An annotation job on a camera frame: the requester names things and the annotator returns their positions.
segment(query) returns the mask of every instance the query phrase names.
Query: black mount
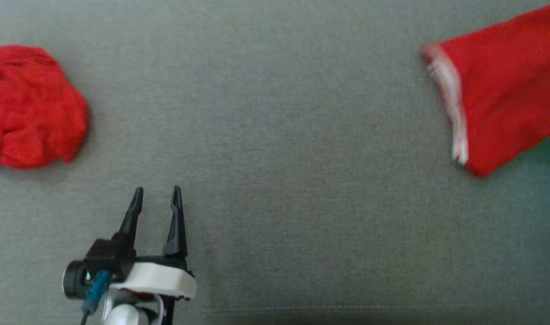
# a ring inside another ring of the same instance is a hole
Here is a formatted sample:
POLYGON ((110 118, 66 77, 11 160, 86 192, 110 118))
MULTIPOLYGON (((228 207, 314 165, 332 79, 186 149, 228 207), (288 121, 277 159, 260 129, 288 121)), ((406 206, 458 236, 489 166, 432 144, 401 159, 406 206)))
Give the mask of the black mount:
MULTIPOLYGON (((139 214, 143 209, 143 188, 137 187, 131 204, 118 232, 111 239, 96 239, 83 261, 72 261, 66 268, 63 279, 63 290, 68 298, 85 299, 89 283, 98 271, 109 271, 114 282, 124 282, 135 262, 151 262, 168 267, 180 268, 190 275, 186 265, 186 230, 185 216, 182 208, 180 187, 174 187, 170 208, 172 218, 168 230, 167 242, 163 246, 163 255, 139 256, 136 255, 135 238, 139 214)), ((161 296, 165 307, 163 324, 172 323, 174 297, 161 296)))

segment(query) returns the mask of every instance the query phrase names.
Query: red fabric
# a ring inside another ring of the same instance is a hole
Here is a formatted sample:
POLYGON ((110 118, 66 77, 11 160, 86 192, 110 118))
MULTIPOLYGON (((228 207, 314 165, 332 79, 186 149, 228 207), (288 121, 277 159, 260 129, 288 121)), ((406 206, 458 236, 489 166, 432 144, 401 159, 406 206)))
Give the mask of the red fabric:
POLYGON ((452 117, 454 158, 476 175, 493 172, 550 136, 550 5, 427 45, 422 54, 452 117), (450 85, 454 74, 456 98, 450 85), (458 140, 462 122, 464 157, 458 140))
POLYGON ((69 163, 87 128, 87 103, 54 58, 39 47, 0 47, 0 164, 69 163))

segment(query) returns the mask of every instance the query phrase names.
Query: robotic arm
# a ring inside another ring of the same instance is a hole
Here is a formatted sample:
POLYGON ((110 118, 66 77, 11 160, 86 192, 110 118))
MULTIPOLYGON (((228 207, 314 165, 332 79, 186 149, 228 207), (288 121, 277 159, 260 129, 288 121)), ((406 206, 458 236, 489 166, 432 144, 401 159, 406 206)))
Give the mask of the robotic arm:
POLYGON ((185 219, 181 189, 172 192, 172 219, 163 255, 137 257, 136 226, 143 207, 139 187, 118 232, 96 239, 83 260, 72 261, 62 278, 70 299, 84 300, 86 323, 106 295, 102 325, 172 325, 174 302, 195 298, 197 283, 186 266, 185 219), (155 303, 155 310, 145 304, 155 303))

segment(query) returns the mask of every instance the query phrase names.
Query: camera lens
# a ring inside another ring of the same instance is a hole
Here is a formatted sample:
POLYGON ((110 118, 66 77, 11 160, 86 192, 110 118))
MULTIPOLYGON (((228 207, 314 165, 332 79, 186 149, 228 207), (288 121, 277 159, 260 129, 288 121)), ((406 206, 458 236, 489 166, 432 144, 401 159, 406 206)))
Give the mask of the camera lens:
POLYGON ((62 292, 69 299, 85 299, 87 297, 87 268, 83 261, 72 261, 64 270, 62 276, 62 292))

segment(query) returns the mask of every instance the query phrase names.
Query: gray fabric surface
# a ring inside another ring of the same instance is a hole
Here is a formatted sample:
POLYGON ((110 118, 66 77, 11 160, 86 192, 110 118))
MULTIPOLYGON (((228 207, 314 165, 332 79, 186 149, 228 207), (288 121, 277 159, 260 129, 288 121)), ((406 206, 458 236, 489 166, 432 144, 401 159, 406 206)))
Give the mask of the gray fabric surface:
POLYGON ((136 186, 159 253, 175 184, 176 323, 550 323, 550 153, 455 166, 417 56, 543 4, 0 0, 0 45, 47 49, 92 115, 73 164, 0 168, 0 324, 77 324, 66 264, 136 186))

